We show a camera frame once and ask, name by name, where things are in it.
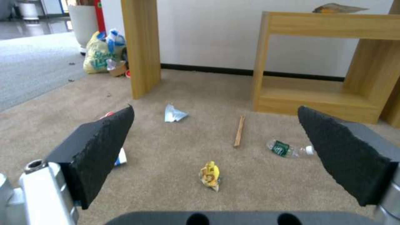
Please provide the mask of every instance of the beige carpet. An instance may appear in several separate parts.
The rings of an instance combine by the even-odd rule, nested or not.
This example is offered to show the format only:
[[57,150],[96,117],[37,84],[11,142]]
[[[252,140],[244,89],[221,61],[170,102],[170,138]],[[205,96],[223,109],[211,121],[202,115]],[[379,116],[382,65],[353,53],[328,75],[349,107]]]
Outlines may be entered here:
[[[45,157],[79,124],[127,104],[135,120],[125,141],[128,163],[114,169],[80,224],[103,224],[129,211],[280,210],[348,211],[371,216],[324,170],[318,157],[285,159],[265,148],[279,139],[310,144],[297,117],[250,110],[251,77],[175,70],[140,100],[126,78],[90,75],[0,112],[0,170],[13,184],[31,160]],[[172,103],[190,116],[164,123]],[[240,148],[232,147],[240,115],[246,116]],[[370,127],[400,145],[400,131]],[[220,167],[220,192],[197,174],[208,160]]]

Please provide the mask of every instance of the white bottle cap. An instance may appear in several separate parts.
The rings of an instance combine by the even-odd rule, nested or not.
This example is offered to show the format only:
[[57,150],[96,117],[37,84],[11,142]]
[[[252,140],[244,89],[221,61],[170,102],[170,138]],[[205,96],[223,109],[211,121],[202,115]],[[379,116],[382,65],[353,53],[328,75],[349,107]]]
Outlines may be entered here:
[[314,155],[314,147],[312,145],[307,146],[306,153],[307,155]]

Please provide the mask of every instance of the floor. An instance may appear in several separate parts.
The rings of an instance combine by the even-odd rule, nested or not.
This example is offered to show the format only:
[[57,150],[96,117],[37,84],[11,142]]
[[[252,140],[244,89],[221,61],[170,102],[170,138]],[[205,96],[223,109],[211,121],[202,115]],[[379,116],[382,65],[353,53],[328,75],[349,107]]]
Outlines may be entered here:
[[[104,224],[130,211],[346,211],[372,216],[325,171],[318,157],[286,159],[266,150],[279,139],[310,142],[297,117],[251,111],[252,78],[162,70],[150,94],[132,100],[130,81],[93,74],[0,112],[0,165],[17,185],[22,168],[45,157],[78,125],[131,104],[135,120],[124,148],[128,163],[115,168],[81,225]],[[168,103],[189,112],[164,123]],[[241,146],[233,148],[240,115]],[[400,146],[400,130],[384,123],[371,129]],[[198,172],[209,161],[220,167],[216,193]]]
[[72,25],[69,17],[40,19],[38,23],[13,19],[12,21],[0,21],[0,31],[0,40],[7,40],[70,32]]
[[86,76],[78,47],[73,32],[0,40],[0,112]]

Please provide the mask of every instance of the shiny floor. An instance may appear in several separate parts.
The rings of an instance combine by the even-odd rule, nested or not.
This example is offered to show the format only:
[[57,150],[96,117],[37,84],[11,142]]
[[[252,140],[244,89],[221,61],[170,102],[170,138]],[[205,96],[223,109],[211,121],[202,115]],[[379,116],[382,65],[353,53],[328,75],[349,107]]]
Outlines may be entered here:
[[56,34],[72,31],[69,17],[41,19],[39,22],[24,20],[0,21],[0,40]]

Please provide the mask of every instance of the green bottle label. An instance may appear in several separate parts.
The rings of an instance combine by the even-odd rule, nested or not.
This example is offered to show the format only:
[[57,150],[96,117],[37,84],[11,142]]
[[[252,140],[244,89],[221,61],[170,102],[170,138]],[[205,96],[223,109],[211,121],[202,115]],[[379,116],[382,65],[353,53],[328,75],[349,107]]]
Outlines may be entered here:
[[272,147],[273,153],[285,157],[289,151],[289,145],[280,141],[275,141],[274,146]]

